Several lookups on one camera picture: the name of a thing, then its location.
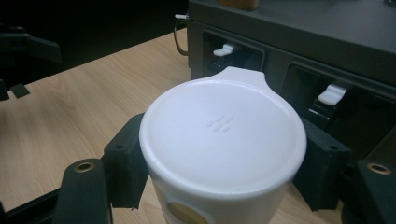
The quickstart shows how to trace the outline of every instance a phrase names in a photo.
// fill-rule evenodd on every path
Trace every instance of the tabletop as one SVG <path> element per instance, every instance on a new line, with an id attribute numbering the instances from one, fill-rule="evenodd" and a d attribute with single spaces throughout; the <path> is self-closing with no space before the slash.
<path id="1" fill-rule="evenodd" d="M 187 47 L 187 30 L 179 31 Z M 190 80 L 188 58 L 172 34 L 26 85 L 30 94 L 0 102 L 0 201 L 6 211 L 61 186 L 75 161 L 101 158 L 134 115 L 163 92 Z M 291 186 L 271 220 L 342 223 L 336 210 L 312 212 Z M 139 209 L 113 209 L 114 223 L 166 223 L 151 179 Z"/>

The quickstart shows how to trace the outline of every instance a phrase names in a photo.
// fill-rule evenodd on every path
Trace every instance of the wood grain surface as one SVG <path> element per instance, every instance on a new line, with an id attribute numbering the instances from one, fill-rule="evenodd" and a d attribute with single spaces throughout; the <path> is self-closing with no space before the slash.
<path id="1" fill-rule="evenodd" d="M 184 49 L 186 36 L 179 31 Z M 187 57 L 169 34 L 28 84 L 30 94 L 22 98 L 10 92 L 11 99 L 0 102 L 0 201 L 6 211 L 59 188 L 71 163 L 101 158 L 132 116 L 189 79 Z M 138 210 L 117 208 L 113 215 L 116 224 L 165 223 L 150 179 Z M 340 208 L 311 212 L 291 188 L 271 223 L 341 223 Z"/>

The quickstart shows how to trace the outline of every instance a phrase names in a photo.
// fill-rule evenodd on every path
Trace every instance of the black wall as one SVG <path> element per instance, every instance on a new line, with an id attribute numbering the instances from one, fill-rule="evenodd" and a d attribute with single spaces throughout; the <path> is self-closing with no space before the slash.
<path id="1" fill-rule="evenodd" d="M 16 54 L 17 67 L 0 68 L 0 78 L 27 84 L 168 34 L 187 9 L 188 0 L 2 0 L 0 23 L 58 43 L 63 62 Z"/>

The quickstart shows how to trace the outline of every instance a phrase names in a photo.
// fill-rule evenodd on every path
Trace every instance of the white lid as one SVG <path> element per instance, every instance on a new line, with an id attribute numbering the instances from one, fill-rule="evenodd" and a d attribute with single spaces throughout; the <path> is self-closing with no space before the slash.
<path id="1" fill-rule="evenodd" d="M 210 197 L 263 193 L 290 181 L 305 144 L 300 118 L 264 74 L 233 67 L 165 92 L 140 126 L 151 170 Z"/>

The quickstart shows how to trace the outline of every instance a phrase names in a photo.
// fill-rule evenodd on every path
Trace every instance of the white canister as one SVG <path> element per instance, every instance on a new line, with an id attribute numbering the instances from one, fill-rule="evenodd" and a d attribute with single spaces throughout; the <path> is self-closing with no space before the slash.
<path id="1" fill-rule="evenodd" d="M 234 67 L 162 94 L 139 138 L 170 224 L 269 222 L 306 148 L 299 116 L 264 73 Z"/>

